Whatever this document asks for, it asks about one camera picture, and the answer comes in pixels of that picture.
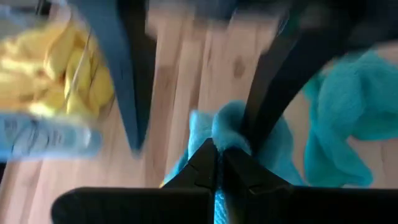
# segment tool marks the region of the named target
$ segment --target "turquoise towel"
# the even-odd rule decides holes
[[[221,156],[225,149],[233,146],[251,154],[247,141],[238,133],[244,108],[245,104],[243,102],[233,101],[224,106],[214,116],[200,111],[193,111],[190,117],[188,149],[164,182],[167,183],[173,179],[183,169],[196,150],[210,137],[213,138],[213,142]],[[255,159],[291,184],[304,185],[293,165],[292,151],[293,137],[286,121],[281,118]],[[224,193],[220,189],[222,176],[220,167],[222,166],[219,166],[218,190],[215,195],[215,223],[223,224],[228,223],[228,211],[225,207]]]
[[[304,87],[311,101],[305,177],[317,187],[368,186],[370,169],[347,144],[398,137],[398,69],[376,52],[349,55]]]

